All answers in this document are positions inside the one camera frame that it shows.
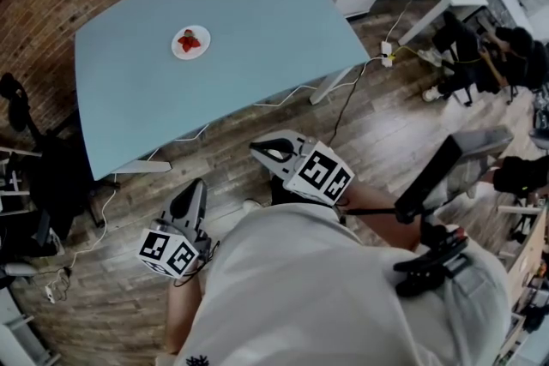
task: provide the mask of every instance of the blue tabletop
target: blue tabletop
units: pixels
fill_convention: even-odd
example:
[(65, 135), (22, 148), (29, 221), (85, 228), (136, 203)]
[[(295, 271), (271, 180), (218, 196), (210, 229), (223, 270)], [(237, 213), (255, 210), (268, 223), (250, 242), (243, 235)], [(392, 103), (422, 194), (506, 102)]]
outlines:
[[(201, 25), (201, 57), (172, 54)], [(94, 178), (273, 94), (369, 59), (332, 0), (122, 0), (76, 34), (81, 126)]]

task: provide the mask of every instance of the person's forearm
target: person's forearm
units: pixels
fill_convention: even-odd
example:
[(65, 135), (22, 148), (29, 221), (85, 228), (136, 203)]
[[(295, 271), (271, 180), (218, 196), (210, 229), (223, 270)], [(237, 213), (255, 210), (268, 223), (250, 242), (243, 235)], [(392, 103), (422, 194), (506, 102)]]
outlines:
[(509, 83), (505, 78), (502, 77), (502, 75), (498, 72), (496, 69), (496, 66), (494, 66), (494, 63), (490, 58), (485, 59), (486, 64), (488, 64), (488, 67), (490, 68), (490, 71), (492, 72), (492, 75), (494, 75), (494, 78), (496, 78), (496, 81), (498, 82), (500, 87), (508, 86)]
[(170, 282), (165, 336), (168, 353), (178, 354), (181, 351), (201, 301), (198, 276), (180, 287), (175, 287), (173, 282)]
[[(396, 198), (372, 186), (353, 182), (341, 197), (347, 202), (345, 210), (351, 209), (385, 209), (395, 207)], [(358, 218), (391, 247), (416, 250), (419, 245), (419, 219), (405, 225), (400, 223), (394, 214), (360, 215)]]

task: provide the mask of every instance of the plate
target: plate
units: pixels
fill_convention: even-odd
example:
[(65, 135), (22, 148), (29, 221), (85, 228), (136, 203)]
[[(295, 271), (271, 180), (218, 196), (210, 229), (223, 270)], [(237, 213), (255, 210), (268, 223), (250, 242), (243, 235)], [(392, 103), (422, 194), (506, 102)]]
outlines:
[[(183, 50), (183, 46), (181, 46), (178, 40), (184, 36), (185, 31), (187, 29), (191, 30), (195, 34), (195, 37), (200, 42), (200, 47), (193, 47), (193, 48), (190, 48), (190, 51), (185, 52)], [(208, 29), (206, 29), (205, 27), (201, 27), (199, 25), (184, 27), (178, 33), (175, 34), (175, 37), (173, 37), (173, 40), (172, 40), (173, 55), (175, 55), (180, 60), (192, 60), (194, 58), (198, 58), (205, 51), (208, 50), (209, 42), (211, 41), (211, 39), (212, 37), (210, 36)]]

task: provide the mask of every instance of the white t-shirt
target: white t-shirt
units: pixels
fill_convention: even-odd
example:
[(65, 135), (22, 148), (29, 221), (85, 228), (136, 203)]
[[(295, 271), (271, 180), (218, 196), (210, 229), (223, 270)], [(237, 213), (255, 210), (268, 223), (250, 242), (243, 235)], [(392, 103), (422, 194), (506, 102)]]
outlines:
[(326, 207), (250, 213), (220, 246), (177, 366), (489, 365), (510, 324), (506, 273), (474, 264), (436, 291), (398, 297), (417, 255), (365, 247)]

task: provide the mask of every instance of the yellow cable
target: yellow cable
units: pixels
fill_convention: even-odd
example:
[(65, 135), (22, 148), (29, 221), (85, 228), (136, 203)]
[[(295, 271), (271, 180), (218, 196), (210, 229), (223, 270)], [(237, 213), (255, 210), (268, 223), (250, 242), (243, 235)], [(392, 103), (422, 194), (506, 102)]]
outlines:
[[(396, 58), (396, 54), (398, 53), (398, 51), (400, 49), (406, 49), (407, 51), (410, 51), (412, 52), (416, 57), (419, 57), (419, 54), (418, 52), (414, 51), (413, 49), (410, 49), (408, 46), (401, 46), (399, 47), (396, 51), (394, 51), (392, 54), (390, 54), (388, 56), (388, 59), (389, 60), (394, 60)], [(482, 60), (482, 58), (479, 58), (477, 60), (472, 60), (472, 61), (454, 61), (454, 64), (469, 64), (469, 63), (477, 63), (479, 62), (480, 60)]]

